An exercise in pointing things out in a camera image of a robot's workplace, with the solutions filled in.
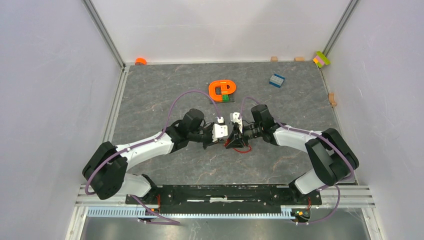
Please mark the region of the red key with cord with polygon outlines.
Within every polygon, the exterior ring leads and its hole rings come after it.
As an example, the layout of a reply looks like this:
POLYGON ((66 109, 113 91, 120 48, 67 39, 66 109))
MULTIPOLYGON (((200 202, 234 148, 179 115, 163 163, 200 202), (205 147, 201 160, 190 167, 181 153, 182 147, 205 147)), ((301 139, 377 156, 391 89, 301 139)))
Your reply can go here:
MULTIPOLYGON (((229 149, 229 148, 228 148, 228 145, 229 145, 229 143, 228 143, 228 142, 225 142, 225 143, 223 144, 223 146, 224 146, 226 149, 229 149)), ((244 148, 235 148, 235 147, 232 147, 232 149, 233 149, 234 151, 236 151, 237 153, 240 153, 240 154, 247 154, 247 153, 249 153, 249 152, 251 152, 251 151, 252 151, 252 146, 251 146, 251 145, 249 145, 249 146, 247 146, 247 148, 246 148, 246 149, 244 149, 244 148)))

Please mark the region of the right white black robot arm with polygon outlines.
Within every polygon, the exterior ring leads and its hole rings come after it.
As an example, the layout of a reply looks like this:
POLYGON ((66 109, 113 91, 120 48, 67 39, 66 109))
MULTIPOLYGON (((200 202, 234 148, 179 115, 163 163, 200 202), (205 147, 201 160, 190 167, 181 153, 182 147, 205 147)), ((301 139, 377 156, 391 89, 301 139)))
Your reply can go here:
POLYGON ((289 183, 289 199, 302 204, 309 193, 336 185, 354 176, 359 160, 334 128, 325 131, 304 130, 276 120, 268 106, 251 108, 253 122, 244 124, 241 114, 230 114, 233 130, 225 147, 236 149, 249 146, 249 140, 261 138, 274 146, 289 147, 307 153, 312 169, 289 183))

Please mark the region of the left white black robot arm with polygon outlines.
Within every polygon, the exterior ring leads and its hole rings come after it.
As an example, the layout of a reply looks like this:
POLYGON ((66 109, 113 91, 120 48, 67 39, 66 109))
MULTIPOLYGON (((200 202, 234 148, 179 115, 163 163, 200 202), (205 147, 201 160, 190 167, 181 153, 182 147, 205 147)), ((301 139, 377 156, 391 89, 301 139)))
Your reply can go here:
POLYGON ((189 142, 202 143, 207 148, 228 136, 223 117, 203 124, 204 117, 202 111, 192 108, 182 119, 151 137, 121 145, 103 142, 82 170, 87 181, 85 193, 97 195, 100 200, 116 194, 135 195, 145 204, 153 203, 157 198, 153 183, 128 170, 146 160, 179 151, 189 142))

